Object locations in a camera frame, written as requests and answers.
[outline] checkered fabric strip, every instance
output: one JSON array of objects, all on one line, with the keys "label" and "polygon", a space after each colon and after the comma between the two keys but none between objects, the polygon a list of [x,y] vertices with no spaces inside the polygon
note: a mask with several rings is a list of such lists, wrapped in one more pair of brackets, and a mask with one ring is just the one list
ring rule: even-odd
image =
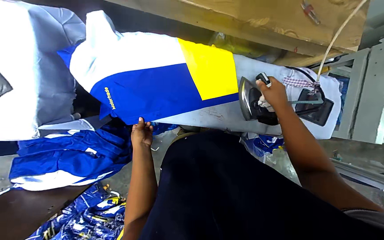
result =
[{"label": "checkered fabric strip", "polygon": [[304,79],[294,79],[294,78],[289,78],[289,77],[284,77],[282,79],[282,82],[287,84],[287,85],[294,86],[294,87],[313,88],[314,90],[310,91],[308,93],[309,95],[315,94],[315,92],[316,92],[315,86],[320,84],[319,82],[310,82],[310,81],[304,80]]}]

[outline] person's left hand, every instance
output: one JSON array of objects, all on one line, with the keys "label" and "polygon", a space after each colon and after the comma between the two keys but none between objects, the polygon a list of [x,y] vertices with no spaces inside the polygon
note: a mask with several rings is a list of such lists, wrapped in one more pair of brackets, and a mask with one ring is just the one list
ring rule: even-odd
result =
[{"label": "person's left hand", "polygon": [[141,145],[151,147],[153,130],[154,127],[151,126],[151,122],[145,123],[143,117],[139,117],[139,122],[133,125],[133,130],[131,131],[133,148]]}]

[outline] white cloth cover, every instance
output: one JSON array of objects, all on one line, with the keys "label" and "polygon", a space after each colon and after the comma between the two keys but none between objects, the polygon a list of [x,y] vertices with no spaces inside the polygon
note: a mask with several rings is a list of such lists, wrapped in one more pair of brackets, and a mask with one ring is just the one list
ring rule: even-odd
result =
[{"label": "white cloth cover", "polygon": [[0,97],[0,140],[39,138],[39,126],[74,120],[75,80],[56,51],[84,38],[70,10],[0,0],[0,73],[13,87]]}]

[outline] gray metal frame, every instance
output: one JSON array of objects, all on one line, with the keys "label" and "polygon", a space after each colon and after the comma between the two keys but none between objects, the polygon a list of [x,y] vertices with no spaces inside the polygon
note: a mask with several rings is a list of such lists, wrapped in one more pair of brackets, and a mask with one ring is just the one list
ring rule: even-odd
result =
[{"label": "gray metal frame", "polygon": [[352,140],[384,143],[384,42],[371,50]]},{"label": "gray metal frame", "polygon": [[338,173],[384,190],[384,175],[331,159]]},{"label": "gray metal frame", "polygon": [[339,129],[333,132],[333,137],[351,139],[350,129],[353,127],[356,107],[358,106],[362,83],[365,76],[367,58],[370,49],[363,49],[358,52],[342,56],[338,62],[325,64],[332,68],[344,66],[348,61],[354,60],[352,71],[350,72],[349,87],[346,94],[345,105],[342,113],[342,120]]}]

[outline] person's right hand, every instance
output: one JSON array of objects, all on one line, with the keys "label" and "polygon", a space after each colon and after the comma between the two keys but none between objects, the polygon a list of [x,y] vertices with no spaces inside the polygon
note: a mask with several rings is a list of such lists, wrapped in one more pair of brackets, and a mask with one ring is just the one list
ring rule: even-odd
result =
[{"label": "person's right hand", "polygon": [[268,88],[264,82],[257,80],[256,84],[263,93],[264,98],[269,104],[278,111],[288,107],[287,93],[285,92],[284,84],[280,83],[276,78],[268,77],[272,85]]}]

